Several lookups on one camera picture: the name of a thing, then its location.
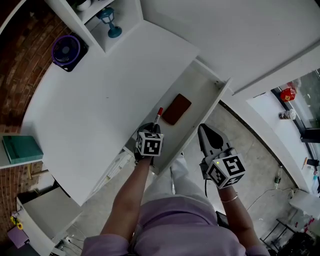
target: open drawer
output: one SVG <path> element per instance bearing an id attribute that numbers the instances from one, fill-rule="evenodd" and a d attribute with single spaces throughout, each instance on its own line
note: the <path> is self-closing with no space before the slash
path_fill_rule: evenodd
<path id="1" fill-rule="evenodd" d="M 169 168 L 173 160 L 184 150 L 197 133 L 198 125 L 205 122 L 231 83 L 221 81 L 215 73 L 199 60 L 194 60 L 162 96 L 141 125 L 152 123 L 160 107 L 164 111 L 178 94 L 182 94 L 191 106 L 175 125 L 160 118 L 161 133 L 164 143 L 160 157 L 154 158 L 154 172 Z M 134 151 L 137 139 L 135 132 L 125 145 L 125 150 Z"/>

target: brown wallet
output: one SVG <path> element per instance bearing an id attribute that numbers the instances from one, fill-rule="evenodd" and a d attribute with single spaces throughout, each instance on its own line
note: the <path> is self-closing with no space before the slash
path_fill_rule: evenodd
<path id="1" fill-rule="evenodd" d="M 184 114 L 184 112 L 186 112 L 190 105 L 191 101 L 179 93 L 163 113 L 162 119 L 168 124 L 174 125 Z"/>

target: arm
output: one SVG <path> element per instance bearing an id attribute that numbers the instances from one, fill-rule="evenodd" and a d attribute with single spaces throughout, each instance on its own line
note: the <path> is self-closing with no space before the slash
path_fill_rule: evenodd
<path id="1" fill-rule="evenodd" d="M 222 201 L 229 201 L 237 195 L 232 186 L 218 189 L 218 192 Z M 260 246 L 261 243 L 254 230 L 254 224 L 240 199 L 237 198 L 222 204 L 230 230 L 239 239 L 240 244 L 246 249 L 252 246 Z"/>
<path id="2" fill-rule="evenodd" d="M 101 235 L 115 234 L 130 242 L 138 223 L 150 161 L 151 157 L 140 160 L 116 195 L 111 214 L 101 231 Z"/>

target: person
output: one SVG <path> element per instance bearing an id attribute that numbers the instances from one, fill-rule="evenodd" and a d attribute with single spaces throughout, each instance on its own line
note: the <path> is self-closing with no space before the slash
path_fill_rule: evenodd
<path id="1" fill-rule="evenodd" d="M 101 234 L 85 239 L 82 256 L 269 256 L 232 186 L 218 191 L 227 229 L 218 226 L 212 204 L 189 178 L 183 155 L 145 190 L 150 162 L 138 162 Z"/>

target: green book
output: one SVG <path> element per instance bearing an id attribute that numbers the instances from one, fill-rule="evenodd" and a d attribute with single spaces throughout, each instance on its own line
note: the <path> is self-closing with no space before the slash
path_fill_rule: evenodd
<path id="1" fill-rule="evenodd" d="M 32 136 L 3 136 L 2 143 L 11 164 L 41 160 L 44 156 Z"/>

